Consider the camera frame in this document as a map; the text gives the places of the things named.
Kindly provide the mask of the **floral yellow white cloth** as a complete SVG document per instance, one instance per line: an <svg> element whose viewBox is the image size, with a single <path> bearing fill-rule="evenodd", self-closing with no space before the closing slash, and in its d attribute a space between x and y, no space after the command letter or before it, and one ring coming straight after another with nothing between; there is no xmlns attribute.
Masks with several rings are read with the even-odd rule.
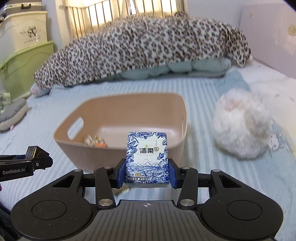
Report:
<svg viewBox="0 0 296 241"><path fill-rule="evenodd" d="M96 135L96 136L88 135L83 139L83 143L89 147L100 147L100 148L108 147L105 140L99 135Z"/></svg>

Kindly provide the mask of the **blue white tissue pack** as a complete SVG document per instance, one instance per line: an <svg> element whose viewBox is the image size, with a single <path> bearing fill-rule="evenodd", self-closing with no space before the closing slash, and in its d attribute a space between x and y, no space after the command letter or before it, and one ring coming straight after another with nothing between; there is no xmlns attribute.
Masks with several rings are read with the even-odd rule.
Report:
<svg viewBox="0 0 296 241"><path fill-rule="evenodd" d="M168 186L168 147L165 132L128 133L125 184L140 188Z"/></svg>

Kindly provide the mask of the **black small box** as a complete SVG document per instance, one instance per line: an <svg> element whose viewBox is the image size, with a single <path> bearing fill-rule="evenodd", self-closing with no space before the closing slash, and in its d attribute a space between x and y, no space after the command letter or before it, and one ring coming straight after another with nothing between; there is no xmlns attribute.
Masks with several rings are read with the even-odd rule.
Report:
<svg viewBox="0 0 296 241"><path fill-rule="evenodd" d="M42 158L48 157L50 154L40 148L39 146L29 146L27 148L25 159L34 159L34 158Z"/></svg>

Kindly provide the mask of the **grey beige plush toy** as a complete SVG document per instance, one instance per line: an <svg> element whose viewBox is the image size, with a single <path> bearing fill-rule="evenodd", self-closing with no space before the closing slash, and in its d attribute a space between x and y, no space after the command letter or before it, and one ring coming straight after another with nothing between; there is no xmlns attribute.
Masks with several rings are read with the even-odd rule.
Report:
<svg viewBox="0 0 296 241"><path fill-rule="evenodd" d="M1 113L1 132L11 130L23 119L27 111L28 103L24 98L19 98L9 104L4 112Z"/></svg>

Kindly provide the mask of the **tan plastic storage basket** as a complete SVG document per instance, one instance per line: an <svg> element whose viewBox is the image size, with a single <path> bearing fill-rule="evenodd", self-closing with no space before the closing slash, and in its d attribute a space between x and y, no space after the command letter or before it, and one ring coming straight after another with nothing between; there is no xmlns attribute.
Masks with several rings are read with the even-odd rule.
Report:
<svg viewBox="0 0 296 241"><path fill-rule="evenodd" d="M176 93L134 93L90 99L78 106L54 133L54 140L79 169L93 172L115 167L126 156L127 135L132 131L165 132L168 156L184 164L187 109ZM107 148L83 143L99 135Z"/></svg>

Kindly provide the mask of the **pink grey pillow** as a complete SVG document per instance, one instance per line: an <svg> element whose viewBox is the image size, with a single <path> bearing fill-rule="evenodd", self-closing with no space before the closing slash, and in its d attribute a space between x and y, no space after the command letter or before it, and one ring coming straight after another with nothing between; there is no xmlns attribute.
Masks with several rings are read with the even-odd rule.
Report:
<svg viewBox="0 0 296 241"><path fill-rule="evenodd" d="M41 96L47 95L50 93L50 91L51 91L50 89L41 89L40 87L38 87L38 85L36 85L36 83L34 83L30 88L31 95L35 97L41 97Z"/></svg>

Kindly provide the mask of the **white fluffy plush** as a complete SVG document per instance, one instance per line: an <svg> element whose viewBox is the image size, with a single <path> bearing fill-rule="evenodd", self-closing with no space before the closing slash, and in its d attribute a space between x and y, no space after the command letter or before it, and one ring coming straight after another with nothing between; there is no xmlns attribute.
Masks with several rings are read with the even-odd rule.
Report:
<svg viewBox="0 0 296 241"><path fill-rule="evenodd" d="M268 147L272 119L258 95L233 88L217 101L212 132L220 149L238 159L255 159Z"/></svg>

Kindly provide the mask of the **green plastic storage bin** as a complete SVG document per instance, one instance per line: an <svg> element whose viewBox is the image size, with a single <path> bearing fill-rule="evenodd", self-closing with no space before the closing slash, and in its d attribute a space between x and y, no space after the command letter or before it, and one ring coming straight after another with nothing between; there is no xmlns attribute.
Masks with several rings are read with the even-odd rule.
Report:
<svg viewBox="0 0 296 241"><path fill-rule="evenodd" d="M16 51L1 63L1 81L12 100L30 92L33 74L53 52L54 42L43 42Z"/></svg>

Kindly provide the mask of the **leopard print blanket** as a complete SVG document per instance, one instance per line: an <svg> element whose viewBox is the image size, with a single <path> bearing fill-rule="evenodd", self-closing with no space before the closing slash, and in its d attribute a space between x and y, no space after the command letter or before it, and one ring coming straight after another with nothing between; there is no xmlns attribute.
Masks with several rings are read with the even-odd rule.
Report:
<svg viewBox="0 0 296 241"><path fill-rule="evenodd" d="M251 49L243 32L228 23L189 17L128 16L72 40L34 73L34 85L74 86L126 71L229 57L244 67Z"/></svg>

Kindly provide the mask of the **cream storage box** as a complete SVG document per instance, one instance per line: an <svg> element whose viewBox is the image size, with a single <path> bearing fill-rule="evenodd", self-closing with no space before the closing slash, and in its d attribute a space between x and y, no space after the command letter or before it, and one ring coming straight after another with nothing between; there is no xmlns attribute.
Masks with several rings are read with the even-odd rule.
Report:
<svg viewBox="0 0 296 241"><path fill-rule="evenodd" d="M46 21L46 11L27 11L7 16L1 22L1 62L16 51L47 42Z"/></svg>

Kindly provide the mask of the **teal quilted comforter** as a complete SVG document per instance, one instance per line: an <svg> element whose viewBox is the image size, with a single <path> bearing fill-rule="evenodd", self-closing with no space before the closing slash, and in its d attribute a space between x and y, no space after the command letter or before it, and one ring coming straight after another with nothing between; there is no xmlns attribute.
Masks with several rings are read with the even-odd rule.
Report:
<svg viewBox="0 0 296 241"><path fill-rule="evenodd" d="M138 80L155 78L169 73L186 74L191 77L216 78L224 76L231 68L231 60L227 57L207 58L203 60L169 63L152 68L128 70L102 78L102 81L119 79Z"/></svg>

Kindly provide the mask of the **metal window railing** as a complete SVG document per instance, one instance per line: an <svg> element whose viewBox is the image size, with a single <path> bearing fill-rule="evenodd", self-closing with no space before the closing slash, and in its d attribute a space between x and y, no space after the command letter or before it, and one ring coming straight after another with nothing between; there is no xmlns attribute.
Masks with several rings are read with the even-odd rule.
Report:
<svg viewBox="0 0 296 241"><path fill-rule="evenodd" d="M71 37L76 39L106 23L132 15L154 15L160 18L187 12L186 1L179 0L100 0L62 1Z"/></svg>

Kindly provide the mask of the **pink headboard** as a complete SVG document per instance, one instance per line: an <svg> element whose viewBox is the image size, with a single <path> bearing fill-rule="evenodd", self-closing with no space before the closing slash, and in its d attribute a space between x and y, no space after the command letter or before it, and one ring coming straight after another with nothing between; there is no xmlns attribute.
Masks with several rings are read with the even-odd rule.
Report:
<svg viewBox="0 0 296 241"><path fill-rule="evenodd" d="M295 11L288 4L245 5L240 28L254 59L295 78Z"/></svg>

